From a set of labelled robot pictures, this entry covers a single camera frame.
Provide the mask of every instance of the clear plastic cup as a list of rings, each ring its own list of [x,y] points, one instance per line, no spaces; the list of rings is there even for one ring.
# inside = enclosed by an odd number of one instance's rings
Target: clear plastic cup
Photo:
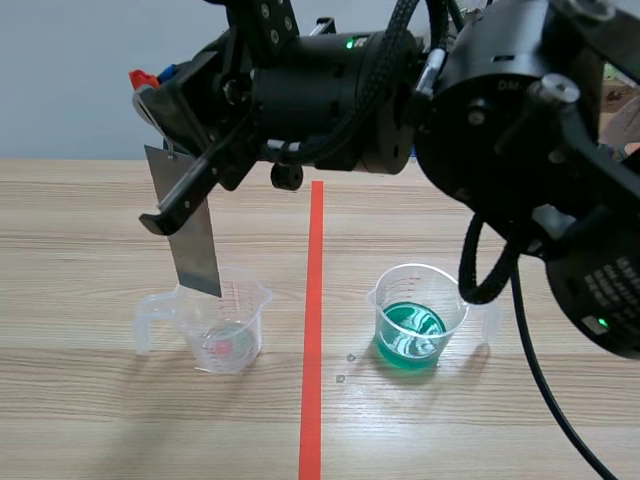
[[[408,369],[435,366],[471,315],[482,317],[486,342],[497,336],[502,320],[497,304],[464,302],[458,282],[429,265],[399,265],[386,271],[367,298],[376,309],[378,349],[391,363]]]
[[[138,354],[152,349],[151,321],[168,320],[201,370],[236,372],[249,365],[260,352],[261,312],[272,294],[239,268],[221,268],[220,278],[222,298],[178,285],[138,303],[133,321]]]

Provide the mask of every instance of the metal plate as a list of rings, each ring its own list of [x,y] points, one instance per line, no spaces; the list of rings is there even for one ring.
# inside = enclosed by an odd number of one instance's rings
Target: metal plate
[[[195,160],[188,155],[149,145],[145,145],[144,148],[159,203],[187,173]],[[168,238],[180,285],[221,297],[220,275],[207,201],[200,205],[177,233]]]

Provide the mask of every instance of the cup handle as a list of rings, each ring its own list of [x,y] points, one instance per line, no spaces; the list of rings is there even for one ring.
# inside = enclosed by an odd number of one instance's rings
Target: cup handle
[[[486,305],[469,305],[469,315],[482,321],[482,340],[485,343],[491,343],[498,337],[503,314],[497,302]]]
[[[133,340],[138,355],[146,355],[152,347],[151,320],[171,320],[174,316],[176,292],[149,295],[136,306],[132,322]]]

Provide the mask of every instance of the red tape line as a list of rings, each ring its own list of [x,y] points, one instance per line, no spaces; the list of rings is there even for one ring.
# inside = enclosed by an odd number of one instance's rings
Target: red tape line
[[[324,185],[311,182],[307,303],[304,315],[299,480],[322,477],[322,250]]]

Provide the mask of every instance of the plastic measuring cup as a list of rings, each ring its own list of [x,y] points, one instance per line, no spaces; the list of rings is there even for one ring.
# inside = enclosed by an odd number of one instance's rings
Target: plastic measuring cup
[[[493,340],[502,321],[499,307],[470,305],[458,282],[429,265],[387,270],[367,296],[376,309],[375,341],[382,355],[402,368],[436,365],[453,334],[471,315],[483,320],[483,338]]]
[[[239,268],[221,268],[220,278],[222,298],[178,285],[138,303],[133,321],[138,354],[152,348],[151,321],[169,320],[200,369],[235,372],[249,365],[260,351],[261,312],[272,294]]]

